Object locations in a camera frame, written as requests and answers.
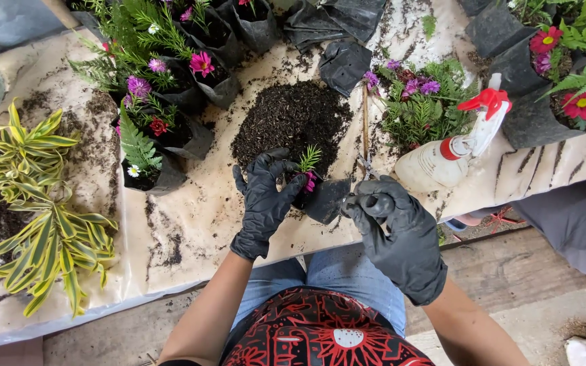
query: yellow flower center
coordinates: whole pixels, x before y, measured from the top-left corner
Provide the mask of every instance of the yellow flower center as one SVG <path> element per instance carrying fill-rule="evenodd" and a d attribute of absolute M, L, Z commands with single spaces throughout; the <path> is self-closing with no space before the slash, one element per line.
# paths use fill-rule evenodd
<path fill-rule="evenodd" d="M 575 104 L 581 108 L 586 107 L 586 98 L 579 99 Z"/>

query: spray bottle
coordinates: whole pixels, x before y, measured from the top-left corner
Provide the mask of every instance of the spray bottle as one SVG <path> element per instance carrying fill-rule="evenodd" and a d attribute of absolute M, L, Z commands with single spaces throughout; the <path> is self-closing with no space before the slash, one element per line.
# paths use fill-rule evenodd
<path fill-rule="evenodd" d="M 454 187 L 467 177 L 469 156 L 476 158 L 490 145 L 512 104 L 499 90 L 501 74 L 492 74 L 488 88 L 458 105 L 461 111 L 479 109 L 474 128 L 465 136 L 431 141 L 399 158 L 395 173 L 409 191 L 429 192 Z"/>

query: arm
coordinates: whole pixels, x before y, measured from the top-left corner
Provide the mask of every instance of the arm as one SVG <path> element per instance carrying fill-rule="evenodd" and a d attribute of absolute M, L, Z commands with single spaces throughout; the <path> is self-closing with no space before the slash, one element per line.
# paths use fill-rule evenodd
<path fill-rule="evenodd" d="M 227 254 L 169 335 L 158 364 L 178 359 L 193 360 L 202 366 L 218 362 L 252 266 L 252 262 L 232 251 Z"/>
<path fill-rule="evenodd" d="M 365 253 L 413 305 L 423 307 L 449 359 L 459 366 L 528 365 L 508 333 L 447 278 L 433 216 L 385 175 L 359 183 L 356 193 L 342 209 L 361 232 Z M 381 194 L 394 205 L 373 196 Z M 386 219 L 389 236 L 375 218 Z"/>
<path fill-rule="evenodd" d="M 454 365 L 530 365 L 508 333 L 450 278 L 423 310 Z"/>
<path fill-rule="evenodd" d="M 290 204 L 307 183 L 298 175 L 281 192 L 275 179 L 297 164 L 281 159 L 289 149 L 265 152 L 248 165 L 248 183 L 239 166 L 232 169 L 236 188 L 245 196 L 243 228 L 232 240 L 230 253 L 198 298 L 175 326 L 159 355 L 158 364 L 191 360 L 201 366 L 218 364 L 232 322 L 246 290 L 253 263 L 268 254 L 268 240 L 290 210 Z"/>

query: jeans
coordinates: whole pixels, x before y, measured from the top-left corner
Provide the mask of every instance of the jeans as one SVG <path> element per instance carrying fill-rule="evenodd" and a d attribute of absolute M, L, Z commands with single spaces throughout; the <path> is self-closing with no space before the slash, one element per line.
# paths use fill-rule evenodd
<path fill-rule="evenodd" d="M 352 296 L 377 310 L 404 336 L 404 295 L 363 252 L 363 243 L 346 245 L 313 254 L 307 273 L 295 258 L 254 268 L 241 299 L 232 329 L 250 312 L 278 292 L 309 285 Z"/>

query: person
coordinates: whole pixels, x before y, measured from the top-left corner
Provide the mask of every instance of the person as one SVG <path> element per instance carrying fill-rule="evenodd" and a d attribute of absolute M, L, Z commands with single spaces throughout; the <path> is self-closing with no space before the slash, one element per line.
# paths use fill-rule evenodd
<path fill-rule="evenodd" d="M 586 180 L 509 202 L 569 264 L 586 274 Z M 505 205 L 483 208 L 456 219 L 470 226 Z"/>
<path fill-rule="evenodd" d="M 455 365 L 528 365 L 510 336 L 447 276 L 435 219 L 395 180 L 362 182 L 359 195 L 387 194 L 394 209 L 386 236 L 372 208 L 342 209 L 363 243 L 296 261 L 253 268 L 305 186 L 297 175 L 281 191 L 276 178 L 297 164 L 278 148 L 234 166 L 245 197 L 243 227 L 210 282 L 177 323 L 159 356 L 163 366 L 433 365 L 404 339 L 404 299 L 421 306 Z"/>

